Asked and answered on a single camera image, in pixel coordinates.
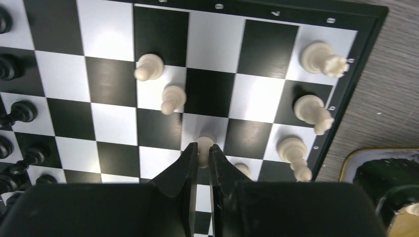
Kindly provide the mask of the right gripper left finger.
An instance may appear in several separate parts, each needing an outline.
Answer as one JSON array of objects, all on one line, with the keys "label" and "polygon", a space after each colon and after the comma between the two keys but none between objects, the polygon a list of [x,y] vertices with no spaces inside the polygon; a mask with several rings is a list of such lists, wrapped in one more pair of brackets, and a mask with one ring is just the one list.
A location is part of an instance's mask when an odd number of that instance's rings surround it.
[{"label": "right gripper left finger", "polygon": [[3,237],[191,237],[198,144],[147,183],[45,184],[20,196]]}]

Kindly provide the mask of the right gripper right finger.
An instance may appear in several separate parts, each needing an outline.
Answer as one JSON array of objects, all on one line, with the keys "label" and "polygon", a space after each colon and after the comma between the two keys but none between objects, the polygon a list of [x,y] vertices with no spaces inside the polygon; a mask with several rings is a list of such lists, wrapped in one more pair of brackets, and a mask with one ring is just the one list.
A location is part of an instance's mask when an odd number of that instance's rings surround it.
[{"label": "right gripper right finger", "polygon": [[209,150],[215,237],[383,237],[367,195],[338,182],[254,182]]}]

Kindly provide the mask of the white bishop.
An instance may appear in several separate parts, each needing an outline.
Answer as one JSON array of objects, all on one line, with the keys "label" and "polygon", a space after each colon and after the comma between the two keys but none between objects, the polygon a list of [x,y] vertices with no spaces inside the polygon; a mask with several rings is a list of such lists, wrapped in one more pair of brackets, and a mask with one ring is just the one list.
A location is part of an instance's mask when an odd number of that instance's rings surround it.
[{"label": "white bishop", "polygon": [[289,137],[281,141],[277,146],[279,158],[290,164],[295,179],[299,182],[310,182],[312,171],[304,159],[307,155],[307,146],[297,137]]}]

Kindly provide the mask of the white knight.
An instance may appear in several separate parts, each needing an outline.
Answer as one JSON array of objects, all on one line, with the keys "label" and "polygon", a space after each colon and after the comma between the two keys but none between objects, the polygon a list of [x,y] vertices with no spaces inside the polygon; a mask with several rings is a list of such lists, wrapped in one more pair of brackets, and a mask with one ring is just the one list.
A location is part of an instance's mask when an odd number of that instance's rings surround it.
[{"label": "white knight", "polygon": [[317,135],[324,135],[335,120],[325,108],[323,100],[315,95],[304,95],[298,98],[294,103],[293,111],[299,120],[314,125],[314,132]]}]

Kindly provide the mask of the gold tin tray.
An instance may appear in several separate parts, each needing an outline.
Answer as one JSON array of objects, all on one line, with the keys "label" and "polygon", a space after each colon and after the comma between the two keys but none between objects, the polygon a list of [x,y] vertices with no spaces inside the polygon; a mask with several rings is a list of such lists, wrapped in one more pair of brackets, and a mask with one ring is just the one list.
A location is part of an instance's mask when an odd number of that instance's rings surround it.
[{"label": "gold tin tray", "polygon": [[417,148],[355,150],[346,157],[339,181],[352,183],[368,195],[387,234],[402,210],[419,214]]}]

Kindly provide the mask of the white rook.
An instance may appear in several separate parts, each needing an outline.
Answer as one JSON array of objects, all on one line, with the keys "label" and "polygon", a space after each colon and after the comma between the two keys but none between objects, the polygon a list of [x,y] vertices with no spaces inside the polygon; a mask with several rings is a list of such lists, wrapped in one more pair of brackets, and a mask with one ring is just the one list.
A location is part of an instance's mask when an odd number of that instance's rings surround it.
[{"label": "white rook", "polygon": [[333,48],[325,42],[314,42],[300,54],[301,66],[309,73],[322,73],[328,77],[341,78],[348,72],[347,59],[335,54]]}]

